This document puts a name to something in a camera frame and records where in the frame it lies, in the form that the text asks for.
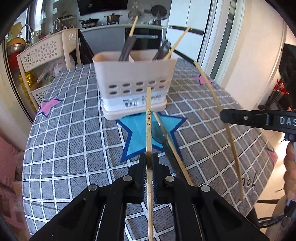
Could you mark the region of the person's right hand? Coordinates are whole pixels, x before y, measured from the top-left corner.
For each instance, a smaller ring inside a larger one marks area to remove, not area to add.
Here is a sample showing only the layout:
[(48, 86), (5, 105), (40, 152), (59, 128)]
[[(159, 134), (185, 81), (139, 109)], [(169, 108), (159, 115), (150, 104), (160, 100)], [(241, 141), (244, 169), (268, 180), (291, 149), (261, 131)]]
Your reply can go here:
[(295, 201), (296, 195), (296, 164), (295, 164), (295, 152), (293, 143), (289, 142), (286, 149), (286, 156), (284, 158), (284, 165), (286, 172), (283, 176), (284, 179), (284, 191), (288, 199)]

